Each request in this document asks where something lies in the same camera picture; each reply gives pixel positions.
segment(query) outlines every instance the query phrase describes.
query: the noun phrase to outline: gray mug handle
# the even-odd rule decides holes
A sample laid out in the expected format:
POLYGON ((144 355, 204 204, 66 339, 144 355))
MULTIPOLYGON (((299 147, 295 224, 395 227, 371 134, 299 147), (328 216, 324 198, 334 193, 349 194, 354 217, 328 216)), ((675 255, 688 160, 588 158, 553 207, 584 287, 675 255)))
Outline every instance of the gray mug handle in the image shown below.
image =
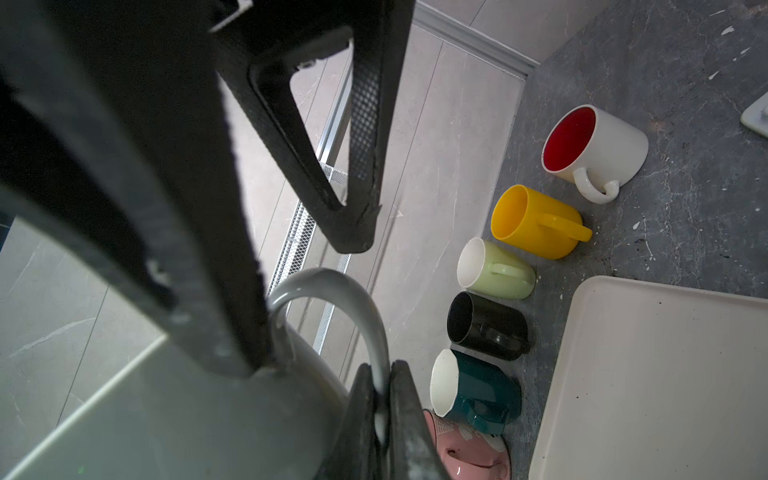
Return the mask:
POLYGON ((287 277, 266 299, 273 319, 276 343, 289 342, 285 333, 283 308, 291 300, 310 296, 340 308, 360 329, 371 362, 373 388, 378 395, 374 418, 376 436, 385 448, 389 425, 389 346, 384 322, 371 296, 352 277, 327 268, 301 270, 287 277))

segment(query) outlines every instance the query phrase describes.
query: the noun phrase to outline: white mug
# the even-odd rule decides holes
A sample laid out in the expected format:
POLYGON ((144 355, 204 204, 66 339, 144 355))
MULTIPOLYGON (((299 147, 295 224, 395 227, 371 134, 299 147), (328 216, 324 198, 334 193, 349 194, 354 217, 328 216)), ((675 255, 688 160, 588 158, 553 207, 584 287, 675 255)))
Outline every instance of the white mug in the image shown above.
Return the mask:
POLYGON ((554 126, 541 151, 541 165, 576 184, 584 198, 607 204, 640 170, 648 155, 648 137, 627 122, 581 105, 554 126))

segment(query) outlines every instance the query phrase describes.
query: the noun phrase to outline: gray countertop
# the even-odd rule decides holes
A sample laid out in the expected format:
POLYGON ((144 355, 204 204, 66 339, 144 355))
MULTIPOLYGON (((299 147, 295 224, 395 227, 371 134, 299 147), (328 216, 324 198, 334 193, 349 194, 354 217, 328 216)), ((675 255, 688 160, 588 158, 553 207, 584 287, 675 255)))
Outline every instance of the gray countertop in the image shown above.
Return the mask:
POLYGON ((618 0, 528 78, 491 211, 507 188, 524 184, 575 207, 595 235, 562 260, 521 253, 541 279, 526 300, 506 302, 526 315, 535 343, 510 368, 525 397, 505 431, 512 478, 528 477, 571 297, 584 279, 768 297, 768 138, 740 123, 767 91, 768 3, 755 0, 618 0), (541 167, 549 131, 585 103, 650 140, 640 173, 607 205, 541 167))

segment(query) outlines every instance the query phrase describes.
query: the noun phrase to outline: yellow mug handle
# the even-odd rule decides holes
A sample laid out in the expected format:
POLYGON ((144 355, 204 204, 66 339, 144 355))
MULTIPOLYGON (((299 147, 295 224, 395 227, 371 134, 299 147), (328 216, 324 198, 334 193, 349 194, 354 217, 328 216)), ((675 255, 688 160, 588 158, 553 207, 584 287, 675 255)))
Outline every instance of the yellow mug handle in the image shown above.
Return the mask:
POLYGON ((491 273, 512 276, 522 280, 525 283, 528 283, 528 280, 525 278, 526 275, 523 269, 517 268, 516 266, 504 265, 503 263, 493 263, 491 265, 490 271, 491 273))
POLYGON ((539 214, 537 223, 544 227, 555 229, 558 232, 581 242, 588 242, 589 239, 592 238, 592 230, 589 230, 584 225, 579 225, 576 222, 566 220, 557 215, 539 214))

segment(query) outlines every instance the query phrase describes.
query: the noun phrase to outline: white tray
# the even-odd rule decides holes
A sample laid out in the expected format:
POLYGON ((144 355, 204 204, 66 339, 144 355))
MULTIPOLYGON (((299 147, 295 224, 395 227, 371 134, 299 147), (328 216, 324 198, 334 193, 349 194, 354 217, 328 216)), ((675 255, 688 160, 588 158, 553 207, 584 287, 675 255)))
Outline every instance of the white tray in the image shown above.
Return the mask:
POLYGON ((584 281, 529 478, 768 478, 768 300, 584 281))

